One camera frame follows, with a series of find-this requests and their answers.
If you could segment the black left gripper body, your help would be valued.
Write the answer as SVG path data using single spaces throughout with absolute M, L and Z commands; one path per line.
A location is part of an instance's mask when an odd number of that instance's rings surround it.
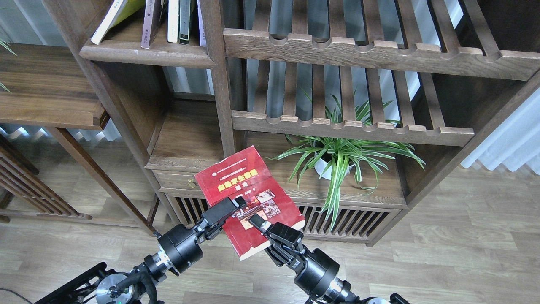
M 203 212 L 193 227 L 179 224 L 158 237 L 160 250 L 154 254 L 154 274 L 162 275 L 172 269 L 179 274 L 191 267 L 203 256 L 199 245 L 212 240 L 222 230 L 225 221 L 239 209 L 241 198 L 225 198 Z

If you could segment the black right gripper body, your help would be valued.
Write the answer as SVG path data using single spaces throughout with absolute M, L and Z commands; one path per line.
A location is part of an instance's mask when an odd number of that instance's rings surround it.
M 296 273 L 294 279 L 311 298 L 337 298 L 339 264 L 322 250 L 312 252 L 302 244 L 303 233 L 282 223 L 264 223 L 264 236 L 270 241 L 265 252 L 278 266 Z

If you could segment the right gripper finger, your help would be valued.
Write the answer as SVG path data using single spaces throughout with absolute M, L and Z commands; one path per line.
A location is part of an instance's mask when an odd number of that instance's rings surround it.
M 251 218 L 249 219 L 249 223 L 251 223 L 251 225 L 258 229 L 262 234 L 265 234 L 272 225 L 272 223 L 266 221 L 259 214 L 254 214 L 253 216 L 251 216 Z

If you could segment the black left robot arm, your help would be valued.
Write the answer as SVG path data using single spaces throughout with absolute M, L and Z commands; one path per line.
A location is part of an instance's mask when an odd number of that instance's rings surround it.
M 48 296 L 40 304 L 81 304 L 91 293 L 99 304 L 138 304 L 147 294 L 151 304 L 158 304 L 156 285 L 166 279 L 166 272 L 183 273 L 203 257 L 201 242 L 212 240 L 225 221 L 246 206 L 243 198 L 225 198 L 201 215 L 191 228 L 176 225 L 158 238 L 160 250 L 148 255 L 129 273 L 107 270 L 102 262 L 77 276 Z

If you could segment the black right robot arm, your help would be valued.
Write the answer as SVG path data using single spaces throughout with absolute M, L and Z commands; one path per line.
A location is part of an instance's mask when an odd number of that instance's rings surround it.
M 406 304 L 402 296 L 393 293 L 383 298 L 360 299 L 351 291 L 351 284 L 338 278 L 340 265 L 322 250 L 312 252 L 302 244 L 303 233 L 283 223 L 270 223 L 258 214 L 249 222 L 270 241 L 265 249 L 278 267 L 286 265 L 296 273 L 294 282 L 308 294 L 307 304 Z

